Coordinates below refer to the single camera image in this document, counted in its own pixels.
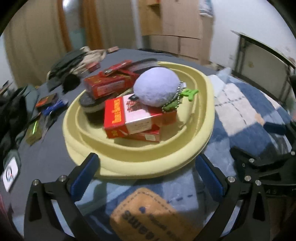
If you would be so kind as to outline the red box in basin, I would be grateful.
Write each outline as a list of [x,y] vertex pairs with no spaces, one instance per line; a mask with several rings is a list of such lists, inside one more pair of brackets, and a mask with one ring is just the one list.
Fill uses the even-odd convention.
[[169,126],[177,121],[177,111],[162,112],[161,109],[149,109],[148,112],[137,111],[138,115],[128,114],[133,119],[126,119],[126,131],[121,131],[124,136],[137,141],[159,143],[161,139],[161,128]]

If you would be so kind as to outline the yellow plastic basin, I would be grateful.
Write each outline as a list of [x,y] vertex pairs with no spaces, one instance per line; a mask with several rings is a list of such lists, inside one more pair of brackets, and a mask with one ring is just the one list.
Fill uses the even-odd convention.
[[126,138],[108,139],[102,125],[91,125],[76,97],[63,120],[63,136],[72,161],[80,165],[90,153],[100,158],[98,178],[152,178],[187,165],[207,145],[215,121],[214,91],[209,78],[187,65],[160,61],[189,88],[199,92],[194,101],[184,100],[177,121],[161,129],[159,143]]

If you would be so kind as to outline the lavender plush ball keychain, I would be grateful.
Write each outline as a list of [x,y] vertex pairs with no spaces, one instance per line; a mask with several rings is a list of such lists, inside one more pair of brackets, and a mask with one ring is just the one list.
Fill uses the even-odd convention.
[[142,73],[133,86],[129,100],[153,108],[161,108],[168,113],[178,109],[182,98],[192,102],[199,90],[187,88],[187,84],[177,74],[165,67],[154,67]]

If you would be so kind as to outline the beige and black clothes pile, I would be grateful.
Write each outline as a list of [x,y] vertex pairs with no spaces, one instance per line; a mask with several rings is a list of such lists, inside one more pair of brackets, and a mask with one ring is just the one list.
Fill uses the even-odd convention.
[[84,46],[78,50],[68,52],[50,69],[46,77],[48,91],[60,86],[68,74],[79,76],[91,63],[100,63],[107,56],[107,50],[91,50]]

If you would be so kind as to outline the blue handled pliers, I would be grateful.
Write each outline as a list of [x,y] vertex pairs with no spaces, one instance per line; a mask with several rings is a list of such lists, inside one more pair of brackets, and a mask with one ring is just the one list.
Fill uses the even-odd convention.
[[68,107],[68,102],[69,101],[66,99],[60,99],[42,112],[43,116],[45,117],[45,122],[41,141],[44,140],[48,129],[55,123],[59,115]]

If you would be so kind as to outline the small red box on bed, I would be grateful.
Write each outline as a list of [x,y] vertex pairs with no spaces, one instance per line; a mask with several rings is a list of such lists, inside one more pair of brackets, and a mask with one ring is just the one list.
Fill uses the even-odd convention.
[[90,73],[96,71],[99,68],[100,68],[100,62],[92,62],[86,66],[86,70]]

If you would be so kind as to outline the white card with logo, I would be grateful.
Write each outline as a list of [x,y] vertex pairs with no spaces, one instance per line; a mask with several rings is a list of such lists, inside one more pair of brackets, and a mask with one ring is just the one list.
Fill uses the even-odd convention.
[[13,156],[9,160],[9,162],[2,174],[2,180],[3,180],[3,184],[4,184],[4,188],[5,188],[6,192],[10,191],[14,181],[18,177],[19,170],[20,170],[20,168],[19,168],[19,163],[17,161],[17,158],[15,156]]

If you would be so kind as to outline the dark speckled round disc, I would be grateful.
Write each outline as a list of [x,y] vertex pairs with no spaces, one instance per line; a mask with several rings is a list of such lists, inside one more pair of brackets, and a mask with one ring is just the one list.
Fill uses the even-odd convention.
[[140,61],[136,61],[128,66],[127,70],[131,72],[137,72],[142,70],[147,70],[153,67],[158,67],[158,61],[154,58],[148,58]]

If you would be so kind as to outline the blue white checkered rug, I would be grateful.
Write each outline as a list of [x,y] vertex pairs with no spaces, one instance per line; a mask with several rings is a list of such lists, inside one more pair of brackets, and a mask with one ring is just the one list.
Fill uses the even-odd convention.
[[[236,176],[232,147],[260,157],[290,151],[287,138],[263,128],[288,123],[289,111],[229,69],[211,80],[216,113],[205,155],[224,175]],[[160,178],[93,181],[77,205],[103,240],[192,240],[218,206],[192,163]]]

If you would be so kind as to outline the grey bed sheet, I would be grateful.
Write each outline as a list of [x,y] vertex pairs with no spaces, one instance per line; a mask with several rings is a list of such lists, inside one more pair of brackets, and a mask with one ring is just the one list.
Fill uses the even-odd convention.
[[[132,49],[121,49],[108,54],[102,61],[101,67],[107,68],[125,59],[138,61],[145,58],[188,65],[206,75],[215,73],[213,69],[170,54]],[[35,179],[43,183],[55,181],[59,176],[69,174],[74,169],[74,162],[66,149],[62,123],[63,116],[60,116],[48,130],[43,141],[38,141],[32,146],[25,141],[21,142],[18,149],[21,161],[20,173],[10,192],[4,187],[1,188],[8,216],[20,234],[23,234],[26,203],[32,181]],[[202,186],[197,172],[192,164],[189,164],[170,175],[147,180],[96,179],[88,186],[77,205],[82,214],[93,215],[98,230],[105,230],[115,205],[140,187],[152,190],[182,214],[192,215],[193,211],[204,210],[205,195],[201,193]]]

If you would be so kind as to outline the black folding table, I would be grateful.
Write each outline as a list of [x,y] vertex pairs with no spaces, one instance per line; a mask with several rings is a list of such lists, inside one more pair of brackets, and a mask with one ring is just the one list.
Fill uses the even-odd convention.
[[287,102],[295,76],[295,63],[286,56],[244,33],[239,37],[232,73],[237,78],[268,94],[281,104]]

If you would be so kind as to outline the wooden cabinet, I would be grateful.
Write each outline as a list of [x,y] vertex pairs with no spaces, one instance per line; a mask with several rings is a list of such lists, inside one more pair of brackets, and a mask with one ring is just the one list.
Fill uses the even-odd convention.
[[211,1],[138,1],[142,47],[198,64],[210,63],[214,13]]

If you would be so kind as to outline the red white cigarette carton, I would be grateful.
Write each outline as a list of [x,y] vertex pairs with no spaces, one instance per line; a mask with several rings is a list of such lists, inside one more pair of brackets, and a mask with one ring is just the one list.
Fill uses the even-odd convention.
[[103,128],[108,138],[122,138],[162,125],[163,112],[142,104],[134,94],[105,102]]

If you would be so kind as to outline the shiny red gold box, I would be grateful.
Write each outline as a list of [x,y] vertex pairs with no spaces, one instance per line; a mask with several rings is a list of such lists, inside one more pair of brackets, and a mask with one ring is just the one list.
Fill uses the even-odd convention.
[[139,74],[128,70],[131,60],[125,60],[84,79],[85,89],[94,99],[125,91],[133,87]]

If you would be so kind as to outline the black round sandwich cookie box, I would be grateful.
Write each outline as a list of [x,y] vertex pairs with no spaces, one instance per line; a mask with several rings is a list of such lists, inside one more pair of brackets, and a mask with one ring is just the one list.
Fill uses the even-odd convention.
[[94,99],[90,94],[85,92],[80,96],[79,104],[90,123],[94,125],[101,124],[104,120],[105,101],[116,98],[117,96],[118,93],[113,93]]

